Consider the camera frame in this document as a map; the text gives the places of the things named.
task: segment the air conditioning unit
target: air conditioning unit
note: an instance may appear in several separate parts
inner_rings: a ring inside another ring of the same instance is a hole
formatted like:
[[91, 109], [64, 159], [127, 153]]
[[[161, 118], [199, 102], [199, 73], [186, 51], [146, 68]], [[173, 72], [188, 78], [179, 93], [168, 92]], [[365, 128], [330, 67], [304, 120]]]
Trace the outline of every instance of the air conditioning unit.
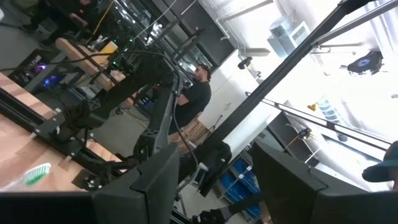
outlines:
[[276, 22], [280, 23], [274, 23], [270, 27], [272, 35], [267, 40], [275, 53], [280, 58], [285, 59], [306, 37], [308, 37], [308, 35], [310, 35], [311, 32], [304, 21], [297, 26], [293, 24], [287, 26], [286, 20], [277, 20]]

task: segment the man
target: man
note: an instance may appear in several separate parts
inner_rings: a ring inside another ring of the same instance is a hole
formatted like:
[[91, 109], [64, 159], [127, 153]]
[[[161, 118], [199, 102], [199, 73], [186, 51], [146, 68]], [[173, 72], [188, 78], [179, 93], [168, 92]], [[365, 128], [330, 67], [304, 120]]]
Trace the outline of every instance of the man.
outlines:
[[88, 25], [95, 11], [95, 0], [92, 1], [58, 1], [57, 6], [53, 7], [51, 5], [52, 1], [40, 0], [38, 13], [30, 19], [30, 24], [23, 25], [22, 28], [27, 32], [34, 32], [47, 17], [55, 20], [58, 25], [57, 30], [50, 34], [47, 39], [40, 42], [43, 46], [49, 46], [67, 31], [78, 30], [75, 23], [80, 23], [83, 26]]
[[[175, 120], [179, 128], [189, 124], [206, 108], [211, 98], [210, 69], [206, 65], [198, 65], [195, 70], [195, 83], [182, 93], [175, 107]], [[178, 131], [174, 120], [170, 124], [169, 135]]]
[[398, 141], [387, 149], [383, 162], [366, 168], [362, 178], [368, 182], [394, 181], [393, 191], [398, 191]]

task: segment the floor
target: floor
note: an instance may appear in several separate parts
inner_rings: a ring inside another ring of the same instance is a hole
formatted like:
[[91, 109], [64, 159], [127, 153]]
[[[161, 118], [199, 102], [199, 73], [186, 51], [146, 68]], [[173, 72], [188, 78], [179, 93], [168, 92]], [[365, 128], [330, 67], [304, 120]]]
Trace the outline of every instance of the floor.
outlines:
[[[4, 6], [0, 7], [5, 13], [5, 18], [1, 22], [19, 26], [28, 21], [25, 15], [13, 9], [8, 2], [6, 2], [6, 7], [11, 12]], [[42, 37], [39, 35], [28, 35], [19, 29], [0, 26], [0, 68], [18, 66], [27, 55], [39, 47], [40, 38]], [[139, 135], [145, 130], [142, 123], [147, 122], [147, 119], [135, 109], [129, 112], [130, 114], [112, 116], [102, 127], [94, 130], [95, 139], [112, 153], [131, 155]], [[182, 190], [182, 198], [188, 217], [198, 215], [202, 210], [227, 205], [218, 200], [213, 192], [210, 192], [207, 197], [202, 197], [191, 185]], [[241, 224], [247, 221], [241, 215], [235, 215], [228, 223]]]

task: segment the green toothbrush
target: green toothbrush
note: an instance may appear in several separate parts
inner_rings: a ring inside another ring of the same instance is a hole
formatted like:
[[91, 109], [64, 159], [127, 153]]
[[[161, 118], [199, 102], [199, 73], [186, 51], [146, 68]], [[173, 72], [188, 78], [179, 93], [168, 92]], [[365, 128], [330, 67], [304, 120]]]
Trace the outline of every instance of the green toothbrush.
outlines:
[[46, 175], [48, 175], [50, 173], [50, 169], [50, 163], [45, 163], [32, 168], [26, 171], [22, 177], [0, 189], [0, 191], [18, 190], [24, 187], [33, 186], [42, 180]]

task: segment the wooden table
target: wooden table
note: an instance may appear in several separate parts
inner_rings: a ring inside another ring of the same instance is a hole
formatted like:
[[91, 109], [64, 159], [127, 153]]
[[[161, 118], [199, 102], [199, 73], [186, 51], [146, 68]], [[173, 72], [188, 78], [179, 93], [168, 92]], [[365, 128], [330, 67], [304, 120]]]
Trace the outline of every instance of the wooden table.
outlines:
[[[44, 118], [51, 118], [53, 111], [44, 103], [25, 91], [19, 85], [0, 73], [0, 88], [30, 106]], [[60, 152], [38, 139], [32, 139], [30, 133], [0, 114], [0, 187], [20, 177], [25, 171], [37, 165], [51, 163], [51, 173], [30, 190], [74, 191], [82, 190], [71, 181], [83, 169]], [[97, 142], [88, 141], [87, 147], [106, 161], [119, 159]]]
[[[84, 58], [85, 56], [80, 53], [79, 50], [77, 50], [72, 44], [69, 43], [67, 39], [59, 38], [55, 41], [55, 45], [59, 50], [62, 52], [65, 52], [68, 58], [71, 60], [79, 60]], [[87, 55], [93, 55], [94, 53], [88, 50], [85, 46], [79, 45], [80, 48], [87, 54]], [[108, 65], [108, 56], [100, 55], [100, 56], [94, 56], [92, 59], [101, 66], [107, 66]], [[74, 63], [77, 67], [81, 68], [84, 72], [87, 74], [95, 74], [98, 72], [98, 68], [93, 65], [89, 60], [83, 60], [81, 62], [76, 62]], [[124, 76], [123, 73], [118, 72], [118, 71], [112, 71], [111, 72], [112, 77], [120, 82], [123, 80], [126, 76]], [[116, 83], [113, 83], [106, 75], [101, 73], [101, 75], [96, 79], [96, 82], [99, 83], [105, 90], [110, 90], [113, 86], [115, 86]], [[128, 98], [124, 102], [125, 106], [132, 106], [133, 100]]]

